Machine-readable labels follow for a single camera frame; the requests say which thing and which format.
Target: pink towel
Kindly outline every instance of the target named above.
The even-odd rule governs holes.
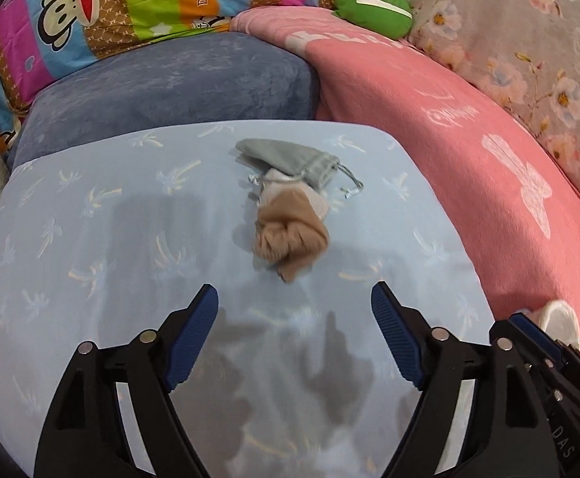
[[[460,234],[496,318],[566,300],[580,321],[580,198],[502,108],[405,42],[315,7],[259,7],[234,18],[303,57],[321,84],[317,116],[394,137]]]

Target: monkey face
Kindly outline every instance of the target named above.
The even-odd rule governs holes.
[[[37,32],[56,52],[69,41],[73,23],[90,27],[100,14],[100,0],[42,0],[41,6]]]

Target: green pillow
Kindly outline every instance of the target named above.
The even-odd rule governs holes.
[[[407,0],[334,0],[334,5],[339,18],[390,39],[404,37],[412,28]]]

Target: floral blanket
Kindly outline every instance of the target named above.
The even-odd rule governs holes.
[[[409,40],[524,124],[580,192],[580,0],[409,1]]]
[[[314,66],[318,118],[377,127],[404,147],[458,230],[497,318],[563,298],[580,319],[580,196],[521,123],[413,47],[326,9],[247,10],[230,29]],[[385,199],[410,199],[406,173],[385,187]]]

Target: bed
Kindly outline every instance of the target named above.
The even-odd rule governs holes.
[[[292,284],[252,255],[258,171],[234,148],[246,137],[325,149],[365,185],[349,199],[346,176],[327,186],[330,246]],[[493,318],[460,237],[405,151],[371,127],[171,126],[21,164],[0,201],[0,441],[31,475],[75,347],[125,343],[209,282],[221,311],[172,394],[208,472],[380,476],[418,392],[372,316],[378,280],[431,324],[486,342]],[[150,469],[119,393],[136,463]],[[443,465],[457,457],[467,397]]]

